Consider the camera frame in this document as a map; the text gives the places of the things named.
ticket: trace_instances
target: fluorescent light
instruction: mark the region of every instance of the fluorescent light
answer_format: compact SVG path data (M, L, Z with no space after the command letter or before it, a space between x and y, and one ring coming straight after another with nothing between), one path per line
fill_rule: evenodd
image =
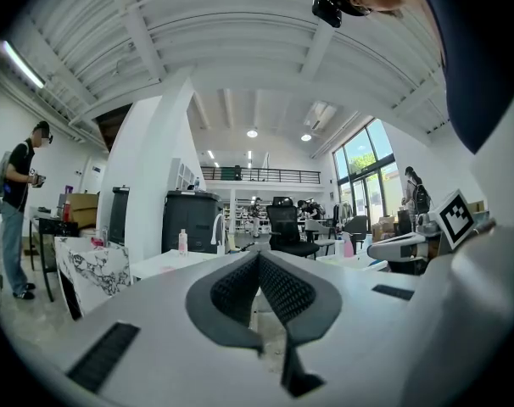
M18 67L23 71L29 79L35 83L39 89L42 89L44 87L44 82L39 79L35 73L25 64L25 62L21 59L20 56L14 51L14 49L10 46L10 44L7 41L3 42L3 48L4 51L8 54L8 56L12 59L12 61L18 65Z

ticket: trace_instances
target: window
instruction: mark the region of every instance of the window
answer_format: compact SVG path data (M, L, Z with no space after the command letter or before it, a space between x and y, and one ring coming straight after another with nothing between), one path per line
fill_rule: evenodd
M348 166L345 163L344 149L340 148L336 151L334 158L336 159L336 173L338 174L338 179L341 180L348 175Z
M367 129L374 144L374 149L376 149L377 159L383 159L393 153L382 121L379 119L374 120Z
M387 206L387 215L396 215L403 198L399 168L396 163L382 167L383 195Z
M348 156L350 175L376 163L376 157L365 130L361 131L345 145L345 152Z
M382 121L373 120L333 157L340 201L353 204L355 215L366 215L369 230L380 217L396 215L402 201L402 184Z

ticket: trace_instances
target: sneaker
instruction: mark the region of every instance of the sneaker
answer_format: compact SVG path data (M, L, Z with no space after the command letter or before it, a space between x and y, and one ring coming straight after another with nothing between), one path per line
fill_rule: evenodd
M12 293L12 295L15 298L20 298L22 300L32 300L35 297L35 294L30 293L29 291L24 291L21 294Z

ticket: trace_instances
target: floor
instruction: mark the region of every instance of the floor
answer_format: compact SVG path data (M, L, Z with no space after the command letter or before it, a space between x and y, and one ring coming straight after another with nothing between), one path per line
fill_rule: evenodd
M269 235L253 238L249 234L237 234L236 245L244 247L255 243L249 250L270 250ZM31 269L29 257L22 258L22 266L29 278L29 282L36 284L34 300L25 301L12 297L6 276L3 275L3 290L0 289L0 322L3 329L38 347L46 350L48 345L63 336L75 324L65 307L59 288L59 279L52 273L48 274L50 287L55 301L51 303L46 293L46 287L39 258L35 258L35 271ZM3 272L0 258L0 273ZM283 355L285 350L285 329L273 312L263 311L270 309L265 299L256 298L254 307L261 312L254 313L250 328L257 331L265 340L265 354L261 357L264 367L269 372L280 374L282 372Z

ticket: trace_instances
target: black railing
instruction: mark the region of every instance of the black railing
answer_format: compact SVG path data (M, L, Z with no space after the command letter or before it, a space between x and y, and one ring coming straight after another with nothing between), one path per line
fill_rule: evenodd
M321 172L286 169L246 169L243 167L202 166L206 181L264 181L321 184Z

